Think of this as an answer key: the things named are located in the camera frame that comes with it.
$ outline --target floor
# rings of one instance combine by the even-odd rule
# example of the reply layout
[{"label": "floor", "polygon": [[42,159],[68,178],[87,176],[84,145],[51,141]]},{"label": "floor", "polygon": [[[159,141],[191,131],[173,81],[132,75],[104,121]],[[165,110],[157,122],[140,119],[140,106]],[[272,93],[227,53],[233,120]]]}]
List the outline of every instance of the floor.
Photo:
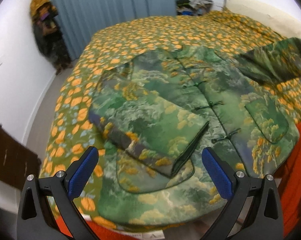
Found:
[{"label": "floor", "polygon": [[[49,139],[49,132],[51,124],[54,119],[54,109],[56,101],[60,94],[60,88],[62,87],[64,81],[71,74],[72,69],[64,71],[62,74],[55,77],[52,85],[48,89],[40,108],[35,117],[34,123],[31,128],[30,136],[28,138],[26,146],[36,152],[40,159],[45,158],[45,150],[47,146],[47,141]],[[249,207],[251,200],[248,200],[246,206]],[[244,207],[241,214],[241,218],[244,219],[245,214],[247,214],[248,207]],[[199,240],[207,229],[214,223],[218,217],[220,211],[212,212],[205,216],[202,220],[196,223],[189,223],[178,228],[169,228],[164,231],[166,240]],[[239,224],[235,224],[231,234],[234,234],[240,229]]]}]

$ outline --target jacket sleeve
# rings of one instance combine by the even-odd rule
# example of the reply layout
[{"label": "jacket sleeve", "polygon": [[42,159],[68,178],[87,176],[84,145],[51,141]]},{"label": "jacket sleeve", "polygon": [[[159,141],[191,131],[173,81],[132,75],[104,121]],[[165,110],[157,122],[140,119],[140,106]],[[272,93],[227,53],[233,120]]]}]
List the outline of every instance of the jacket sleeve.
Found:
[{"label": "jacket sleeve", "polygon": [[259,84],[279,84],[301,77],[301,39],[290,38],[235,57],[239,70]]}]

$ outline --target red cloth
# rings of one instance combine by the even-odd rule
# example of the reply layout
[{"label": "red cloth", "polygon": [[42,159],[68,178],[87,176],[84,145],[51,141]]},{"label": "red cloth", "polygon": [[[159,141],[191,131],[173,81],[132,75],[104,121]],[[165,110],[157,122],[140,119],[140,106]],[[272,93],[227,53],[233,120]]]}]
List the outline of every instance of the red cloth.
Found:
[{"label": "red cloth", "polygon": [[297,128],[300,139],[275,173],[275,177],[282,178],[278,192],[284,215],[284,236],[292,231],[301,217],[301,123]]},{"label": "red cloth", "polygon": [[[59,227],[59,230],[63,234],[72,237],[62,217],[56,219],[56,222]],[[136,238],[134,237],[125,236],[114,231],[108,230],[102,226],[99,226],[95,222],[86,221],[86,223],[89,225],[92,231],[100,238],[100,240],[136,240]]]}]

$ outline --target curtain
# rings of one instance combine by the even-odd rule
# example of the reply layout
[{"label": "curtain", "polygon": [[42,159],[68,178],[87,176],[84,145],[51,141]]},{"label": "curtain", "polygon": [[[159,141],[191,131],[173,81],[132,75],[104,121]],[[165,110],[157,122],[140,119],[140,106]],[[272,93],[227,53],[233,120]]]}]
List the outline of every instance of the curtain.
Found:
[{"label": "curtain", "polygon": [[176,15],[176,0],[51,0],[71,59],[78,58],[92,35],[117,23],[147,16]]}]

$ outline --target silver bolt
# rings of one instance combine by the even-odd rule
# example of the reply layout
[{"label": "silver bolt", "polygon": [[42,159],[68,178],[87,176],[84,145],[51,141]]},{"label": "silver bolt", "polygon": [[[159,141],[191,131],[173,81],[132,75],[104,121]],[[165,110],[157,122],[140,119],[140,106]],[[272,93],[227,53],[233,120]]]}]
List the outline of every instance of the silver bolt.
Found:
[{"label": "silver bolt", "polygon": [[34,179],[34,175],[33,174],[27,176],[27,180],[31,181],[33,179]]},{"label": "silver bolt", "polygon": [[64,171],[58,171],[58,172],[56,172],[56,177],[58,177],[58,178],[61,178],[61,177],[63,177],[65,175],[65,172]]},{"label": "silver bolt", "polygon": [[273,177],[272,175],[270,175],[270,174],[267,174],[267,175],[266,175],[266,178],[267,178],[268,180],[273,180],[273,179],[274,179],[274,177]]},{"label": "silver bolt", "polygon": [[243,178],[245,176],[245,173],[243,173],[242,171],[238,171],[238,172],[236,172],[236,175],[239,178]]}]

